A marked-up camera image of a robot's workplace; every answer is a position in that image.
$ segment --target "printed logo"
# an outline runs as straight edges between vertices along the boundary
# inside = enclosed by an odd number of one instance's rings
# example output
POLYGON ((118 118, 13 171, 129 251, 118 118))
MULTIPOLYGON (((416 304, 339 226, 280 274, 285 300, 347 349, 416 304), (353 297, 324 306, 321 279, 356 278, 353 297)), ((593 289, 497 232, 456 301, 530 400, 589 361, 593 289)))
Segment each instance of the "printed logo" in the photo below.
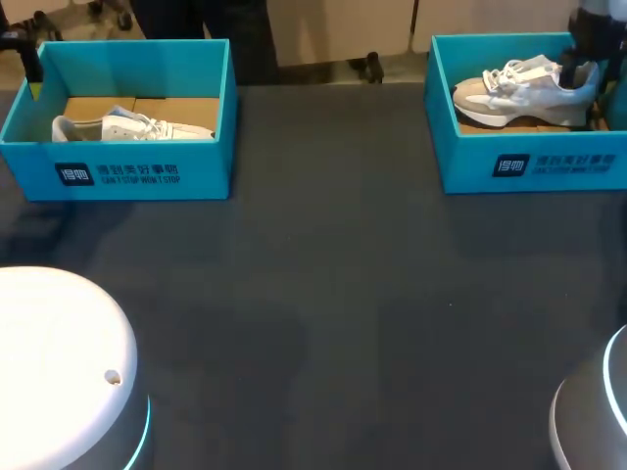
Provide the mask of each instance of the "printed logo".
POLYGON ((86 164, 55 164, 55 169, 65 186, 94 185, 94 180, 86 164))
POLYGON ((492 176, 495 178, 522 176, 528 163, 529 154, 499 155, 492 176))

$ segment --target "table surface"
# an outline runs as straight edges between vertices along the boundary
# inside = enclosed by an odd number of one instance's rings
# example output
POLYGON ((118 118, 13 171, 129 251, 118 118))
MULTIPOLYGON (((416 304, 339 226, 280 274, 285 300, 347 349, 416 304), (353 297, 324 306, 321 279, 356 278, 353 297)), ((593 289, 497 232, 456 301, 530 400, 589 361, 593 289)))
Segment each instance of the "table surface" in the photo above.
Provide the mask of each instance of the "table surface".
POLYGON ((0 171, 2 261, 127 313, 156 469, 554 468, 553 393, 627 307, 625 196, 445 196, 415 84, 240 111, 227 202, 30 205, 0 171))

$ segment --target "shoebox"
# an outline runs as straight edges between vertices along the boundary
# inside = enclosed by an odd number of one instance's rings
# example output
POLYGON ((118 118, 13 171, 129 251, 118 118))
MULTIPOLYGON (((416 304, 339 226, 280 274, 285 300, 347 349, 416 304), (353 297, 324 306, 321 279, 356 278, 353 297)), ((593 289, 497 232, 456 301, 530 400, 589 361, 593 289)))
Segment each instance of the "shoebox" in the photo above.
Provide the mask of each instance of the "shoebox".
POLYGON ((226 40, 46 42, 38 101, 24 83, 0 153, 30 201, 226 199, 237 88, 226 40), (201 125, 215 140, 51 142, 52 120, 113 105, 201 125))
POLYGON ((446 193, 627 189, 627 83, 595 105, 589 126, 567 128, 521 117, 502 129, 456 114, 457 83, 544 54, 556 61, 568 33, 434 36, 425 108, 446 193))

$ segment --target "white sneaker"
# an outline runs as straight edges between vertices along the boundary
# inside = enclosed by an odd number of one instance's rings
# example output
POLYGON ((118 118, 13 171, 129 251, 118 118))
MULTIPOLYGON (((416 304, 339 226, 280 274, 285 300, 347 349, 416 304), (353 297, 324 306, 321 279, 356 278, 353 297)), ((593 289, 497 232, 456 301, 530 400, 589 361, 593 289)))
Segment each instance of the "white sneaker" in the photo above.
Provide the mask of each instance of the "white sneaker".
POLYGON ((453 101, 464 115, 492 127, 503 127, 521 116, 583 126, 597 96, 599 66, 589 62, 578 67, 574 89, 559 86, 560 73, 561 66, 545 56, 509 61, 503 70, 485 70, 482 77, 459 83, 453 101))
POLYGON ((53 142, 113 140, 214 140, 215 133, 198 125, 156 120, 115 106, 102 119, 73 121, 58 116, 52 121, 53 142))

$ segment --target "person's leg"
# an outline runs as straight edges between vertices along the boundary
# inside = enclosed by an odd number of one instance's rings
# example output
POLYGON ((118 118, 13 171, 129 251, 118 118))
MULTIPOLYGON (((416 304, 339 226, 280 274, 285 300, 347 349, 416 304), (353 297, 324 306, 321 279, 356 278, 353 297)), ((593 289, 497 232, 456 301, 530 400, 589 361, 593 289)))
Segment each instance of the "person's leg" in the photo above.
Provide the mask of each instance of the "person's leg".
POLYGON ((230 39, 237 82, 277 83, 276 50, 265 0, 196 1, 211 36, 230 39))
POLYGON ((146 39, 202 39, 200 15, 190 0, 130 0, 146 39))

